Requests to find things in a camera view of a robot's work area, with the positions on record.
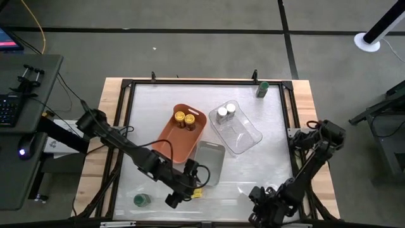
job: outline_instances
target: yellow bottle cap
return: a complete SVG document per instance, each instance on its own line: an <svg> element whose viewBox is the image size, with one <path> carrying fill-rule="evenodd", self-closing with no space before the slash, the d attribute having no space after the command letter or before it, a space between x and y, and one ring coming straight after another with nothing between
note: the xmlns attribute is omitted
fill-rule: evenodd
<svg viewBox="0 0 405 228"><path fill-rule="evenodd" d="M176 121L178 121L178 122L181 122L181 121L183 121L184 120L184 112L182 112L182 111L178 111L178 112L176 112L176 114L175 114L175 119L176 119Z"/></svg>
<svg viewBox="0 0 405 228"><path fill-rule="evenodd" d="M196 118L194 117L194 115L192 114L188 114L185 116L184 118L184 122L186 124L194 124L194 122L196 121Z"/></svg>

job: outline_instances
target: white cable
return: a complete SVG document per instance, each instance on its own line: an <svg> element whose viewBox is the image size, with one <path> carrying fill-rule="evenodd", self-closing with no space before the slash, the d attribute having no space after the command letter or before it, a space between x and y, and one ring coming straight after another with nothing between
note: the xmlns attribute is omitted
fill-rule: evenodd
<svg viewBox="0 0 405 228"><path fill-rule="evenodd" d="M397 54L397 52L394 50L394 48L392 48L391 44L386 40L386 39L382 39L383 41L385 41L388 46L391 48L391 51L393 52L393 54L403 63L405 63L405 61Z"/></svg>

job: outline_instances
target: floor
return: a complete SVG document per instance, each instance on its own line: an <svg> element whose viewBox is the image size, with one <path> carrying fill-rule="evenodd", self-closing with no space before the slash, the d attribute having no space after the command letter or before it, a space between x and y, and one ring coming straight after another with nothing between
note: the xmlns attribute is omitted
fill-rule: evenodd
<svg viewBox="0 0 405 228"><path fill-rule="evenodd" d="M378 52L370 54L357 49L353 35L348 33L282 32L355 34L371 28L395 0L68 2L26 0L43 27L116 29L108 33L46 32L46 53L65 57L61 74L89 105L97 106L106 77L148 77L151 71L157 77L249 78L258 69L262 79L309 80L318 118L327 118L347 131L345 148L330 160L341 217L350 222L405 226L405 186L371 184L372 178L383 172L377 168L375 143L365 122L357 127L347 122L404 80L405 64L385 42ZM286 21L280 16L279 6L285 8ZM35 27L19 1L8 3L0 13L0 23ZM162 33L164 29L208 29L216 34L191 34L189 30ZM217 29L238 30L238 34L219 34ZM260 30L261 34L250 30ZM405 21L394 30L405 31ZM17 34L42 49L40 33ZM405 46L401 45L404 36L390 35L386 39L405 57ZM48 105L57 110L68 108L65 91L58 85ZM74 101L72 111L61 116L73 119L82 112ZM48 204L30 202L19 212L0 212L0 221L67 218L77 184L77 176L58 175Z"/></svg>

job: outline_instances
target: clear plastic container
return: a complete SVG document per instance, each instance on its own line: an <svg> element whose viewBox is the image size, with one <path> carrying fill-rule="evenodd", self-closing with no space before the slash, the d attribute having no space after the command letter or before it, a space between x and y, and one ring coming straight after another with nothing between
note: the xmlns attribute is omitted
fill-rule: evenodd
<svg viewBox="0 0 405 228"><path fill-rule="evenodd" d="M219 122L217 120L218 109L226 107L228 104L235 105L236 110L234 116L233 118L228 118L225 122ZM253 126L240 109L238 102L234 100L228 101L210 111L209 119L221 140L235 155L240 155L247 151L249 148L259 143L263 138L260 131Z"/></svg>

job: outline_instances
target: orange plastic tray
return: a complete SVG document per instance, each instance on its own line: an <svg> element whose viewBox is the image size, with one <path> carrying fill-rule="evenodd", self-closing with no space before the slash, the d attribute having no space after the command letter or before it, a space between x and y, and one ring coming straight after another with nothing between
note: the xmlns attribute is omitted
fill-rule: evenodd
<svg viewBox="0 0 405 228"><path fill-rule="evenodd" d="M196 128L194 130L189 131L186 128L181 129L177 127L174 114L178 111L182 111L186 115L193 114L195 116ZM186 104L177 104L173 108L173 115L158 138L158 140L167 139L171 142L173 146L173 163L183 163L188 159L201 137L206 124L207 117L195 108ZM159 142L153 144L152 147L162 155L170 158L170 145L167 142Z"/></svg>

